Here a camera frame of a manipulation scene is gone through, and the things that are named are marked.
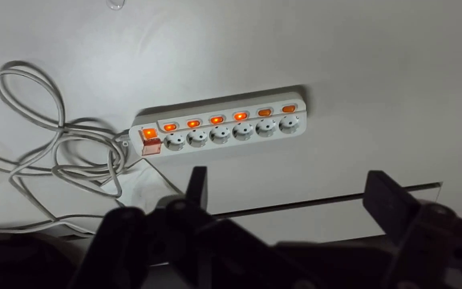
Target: white cable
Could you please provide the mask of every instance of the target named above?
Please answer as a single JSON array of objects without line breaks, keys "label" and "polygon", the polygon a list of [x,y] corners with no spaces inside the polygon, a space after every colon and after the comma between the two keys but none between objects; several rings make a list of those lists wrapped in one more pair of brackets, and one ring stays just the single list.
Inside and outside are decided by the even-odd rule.
[{"label": "white cable", "polygon": [[[9,90],[6,83],[6,77],[24,77],[37,85],[40,85],[54,101],[56,106],[56,119],[45,117],[38,114],[37,111],[32,111],[29,106],[22,104],[14,93]],[[4,157],[0,157],[0,172],[9,173],[9,183],[24,196],[27,197],[40,212],[48,218],[46,221],[40,221],[30,226],[22,228],[12,228],[4,229],[0,228],[0,231],[4,233],[29,233],[33,229],[43,229],[51,226],[65,225],[73,231],[78,233],[93,233],[91,229],[81,228],[72,221],[67,221],[65,216],[54,216],[53,212],[49,212],[25,186],[24,176],[49,176],[54,175],[59,180],[64,180],[73,186],[81,188],[86,192],[93,192],[102,197],[110,197],[115,200],[117,205],[122,205],[117,197],[122,194],[122,186],[118,183],[117,175],[123,172],[126,154],[123,147],[118,146],[115,141],[115,133],[102,130],[99,127],[89,127],[89,125],[78,125],[78,120],[73,120],[72,123],[65,122],[65,109],[62,102],[62,96],[56,85],[48,78],[46,74],[43,74],[38,67],[29,64],[29,62],[8,62],[0,69],[0,98],[3,102],[6,102],[14,112],[21,114],[24,119],[30,120],[32,123],[43,127],[46,130],[54,131],[53,138],[37,147],[27,152],[21,160],[9,160]],[[102,144],[109,151],[109,160],[107,164],[93,164],[85,159],[78,159],[85,165],[78,164],[59,164],[61,155],[61,146],[72,143],[72,141],[91,141]],[[33,167],[38,160],[43,157],[53,154],[53,167]],[[96,189],[94,186],[89,186],[93,181],[98,180],[112,180],[117,194],[109,194],[102,189]]]}]

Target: electrical outlet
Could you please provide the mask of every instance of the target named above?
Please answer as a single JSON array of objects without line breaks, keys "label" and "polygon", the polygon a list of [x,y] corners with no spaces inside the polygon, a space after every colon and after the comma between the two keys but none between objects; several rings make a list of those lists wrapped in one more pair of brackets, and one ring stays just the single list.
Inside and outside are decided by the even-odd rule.
[{"label": "electrical outlet", "polygon": [[276,90],[144,109],[128,135],[136,152],[152,160],[293,138],[304,130],[301,94]]}]

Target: power cord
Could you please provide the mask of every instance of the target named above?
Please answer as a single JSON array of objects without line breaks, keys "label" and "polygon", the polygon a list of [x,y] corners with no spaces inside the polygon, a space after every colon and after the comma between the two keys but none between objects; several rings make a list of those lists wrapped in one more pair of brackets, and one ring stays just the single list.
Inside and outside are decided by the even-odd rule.
[{"label": "power cord", "polygon": [[[16,94],[8,86],[8,77],[22,77],[40,85],[48,96],[54,101],[56,106],[56,119],[45,117],[43,114],[32,111],[29,106],[22,104]],[[40,147],[35,147],[25,152],[17,160],[9,160],[0,157],[0,172],[8,173],[9,183],[24,196],[27,197],[45,216],[45,221],[37,221],[30,225],[14,226],[14,228],[0,228],[0,233],[32,233],[40,231],[45,228],[53,226],[67,226],[80,234],[93,234],[94,231],[81,228],[72,221],[70,218],[102,218],[102,215],[62,215],[56,216],[46,205],[43,205],[32,191],[25,186],[24,178],[29,176],[56,176],[62,181],[67,181],[73,186],[81,188],[86,192],[93,192],[101,197],[112,199],[118,207],[118,197],[122,196],[122,186],[118,183],[117,175],[128,170],[131,165],[126,165],[126,151],[117,143],[114,133],[109,128],[101,128],[94,125],[80,125],[80,120],[72,120],[70,123],[65,122],[65,107],[62,102],[62,96],[54,85],[54,82],[35,67],[30,62],[24,61],[11,61],[6,62],[0,69],[0,98],[4,104],[8,104],[14,112],[21,114],[24,119],[30,120],[32,123],[54,131],[53,138]],[[72,143],[78,141],[89,141],[96,143],[107,149],[107,162],[106,164],[94,164],[83,157],[72,157],[65,147]],[[51,167],[38,167],[37,162],[45,159],[46,155],[53,155]],[[176,186],[173,186],[165,175],[162,175],[165,183],[181,192]],[[115,194],[109,194],[98,188],[101,181],[112,181],[115,184]]]}]

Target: power strip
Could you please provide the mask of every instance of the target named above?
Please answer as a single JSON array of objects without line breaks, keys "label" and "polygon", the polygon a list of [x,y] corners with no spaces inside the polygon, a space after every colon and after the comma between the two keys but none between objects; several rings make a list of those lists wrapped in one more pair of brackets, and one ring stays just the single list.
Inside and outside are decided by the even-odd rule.
[{"label": "power strip", "polygon": [[130,139],[138,154],[154,159],[293,138],[304,130],[306,102],[298,91],[247,93],[146,109]]}]

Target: white power strip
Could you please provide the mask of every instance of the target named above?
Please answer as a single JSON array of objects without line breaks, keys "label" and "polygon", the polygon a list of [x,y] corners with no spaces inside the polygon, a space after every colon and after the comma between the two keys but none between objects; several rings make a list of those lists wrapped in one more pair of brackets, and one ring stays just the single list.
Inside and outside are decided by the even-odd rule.
[{"label": "white power strip", "polygon": [[150,107],[136,115],[130,139],[138,154],[155,159],[268,143],[304,130],[301,94],[277,91]]}]

